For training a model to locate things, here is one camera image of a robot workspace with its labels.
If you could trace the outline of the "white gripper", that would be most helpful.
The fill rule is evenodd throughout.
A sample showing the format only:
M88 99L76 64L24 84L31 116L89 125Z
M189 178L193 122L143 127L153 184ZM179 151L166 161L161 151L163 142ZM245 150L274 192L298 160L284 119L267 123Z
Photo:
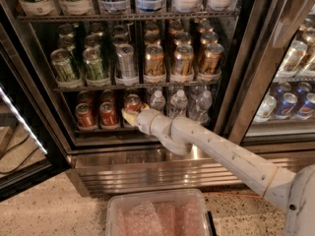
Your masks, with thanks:
M170 135L170 127L172 120L167 116L164 116L161 112L150 109L147 103L143 103L141 106L141 113L128 110L126 108L121 109L122 117L130 125L137 127L139 130L149 136L155 136L157 138L162 135Z

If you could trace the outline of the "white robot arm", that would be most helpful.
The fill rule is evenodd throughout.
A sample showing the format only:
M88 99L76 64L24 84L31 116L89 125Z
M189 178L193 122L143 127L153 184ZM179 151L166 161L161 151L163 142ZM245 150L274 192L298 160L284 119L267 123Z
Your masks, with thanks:
M294 173L215 134L183 116L173 119L145 107L121 110L131 126L156 137L172 153L196 146L241 180L253 192L285 211L283 236L315 236L315 165Z

